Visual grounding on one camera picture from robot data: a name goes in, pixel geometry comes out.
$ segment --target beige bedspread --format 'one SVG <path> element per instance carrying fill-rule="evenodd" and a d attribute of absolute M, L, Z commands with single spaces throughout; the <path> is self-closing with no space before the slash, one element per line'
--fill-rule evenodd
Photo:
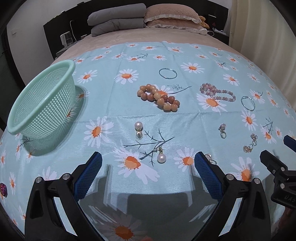
<path fill-rule="evenodd" d="M 58 62 L 65 59 L 72 59 L 87 51 L 91 51 L 97 48 L 106 46 L 122 44 L 126 42 L 161 42 L 170 41 L 173 43 L 190 43 L 208 45 L 222 50 L 229 51 L 231 53 L 242 56 L 239 52 L 222 43 L 221 41 L 209 36 L 196 33 L 190 33 L 183 29 L 173 28 L 141 28 L 141 29 L 129 29 L 116 32 L 110 32 L 97 37 L 91 35 L 85 37 L 63 53 L 54 62 Z"/>

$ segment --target metal screw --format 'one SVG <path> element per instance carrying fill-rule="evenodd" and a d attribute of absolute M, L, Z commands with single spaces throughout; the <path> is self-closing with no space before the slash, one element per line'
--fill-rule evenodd
<path fill-rule="evenodd" d="M 42 181 L 42 177 L 37 177 L 36 179 L 35 179 L 35 182 L 36 183 L 40 183 Z"/>
<path fill-rule="evenodd" d="M 260 184 L 260 179 L 259 178 L 254 178 L 254 183 Z"/>
<path fill-rule="evenodd" d="M 229 181 L 232 181 L 234 179 L 234 176 L 232 174 L 227 174 L 226 175 L 226 178 L 229 180 Z"/>
<path fill-rule="evenodd" d="M 65 174 L 62 176 L 62 178 L 63 178 L 64 180 L 68 180 L 68 179 L 70 178 L 70 174 L 69 174 L 69 173 L 65 173 Z"/>

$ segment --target pearl earring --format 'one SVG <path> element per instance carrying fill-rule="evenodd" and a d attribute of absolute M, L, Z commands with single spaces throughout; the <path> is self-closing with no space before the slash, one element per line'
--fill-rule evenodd
<path fill-rule="evenodd" d="M 143 138 L 143 133 L 142 133 L 143 124 L 142 124 L 142 122 L 137 121 L 135 123 L 135 129 L 136 129 L 136 138 L 142 139 Z"/>
<path fill-rule="evenodd" d="M 166 156 L 165 154 L 163 154 L 163 149 L 161 147 L 159 147 L 159 154 L 157 156 L 157 161 L 161 164 L 165 163 L 166 161 Z"/>

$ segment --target pillow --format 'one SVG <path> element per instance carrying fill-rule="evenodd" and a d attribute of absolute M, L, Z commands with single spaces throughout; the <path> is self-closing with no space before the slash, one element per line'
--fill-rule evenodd
<path fill-rule="evenodd" d="M 149 21 L 147 27 L 150 28 L 178 28 L 178 29 L 202 29 L 203 27 L 199 23 L 194 23 L 192 21 L 181 20 L 181 19 L 169 19 L 161 18 Z"/>
<path fill-rule="evenodd" d="M 87 23 L 89 26 L 95 26 L 107 22 L 111 19 L 119 18 L 143 18 L 146 13 L 144 3 L 130 4 L 120 7 L 112 7 L 93 12 L 89 15 Z"/>
<path fill-rule="evenodd" d="M 125 29 L 144 28 L 143 18 L 122 18 L 112 19 L 105 23 L 98 24 L 91 29 L 91 36 L 96 37 L 109 32 Z"/>
<path fill-rule="evenodd" d="M 194 23 L 200 23 L 198 14 L 190 7 L 181 4 L 156 4 L 147 8 L 144 22 L 160 19 L 174 18 L 183 20 L 192 20 Z"/>

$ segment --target teddy bear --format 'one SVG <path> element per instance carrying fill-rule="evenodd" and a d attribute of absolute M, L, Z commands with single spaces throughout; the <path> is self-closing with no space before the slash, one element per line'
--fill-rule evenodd
<path fill-rule="evenodd" d="M 208 25 L 207 23 L 205 23 L 205 17 L 200 16 L 200 20 L 201 20 L 200 25 L 201 25 L 203 28 L 210 29 L 209 25 Z"/>

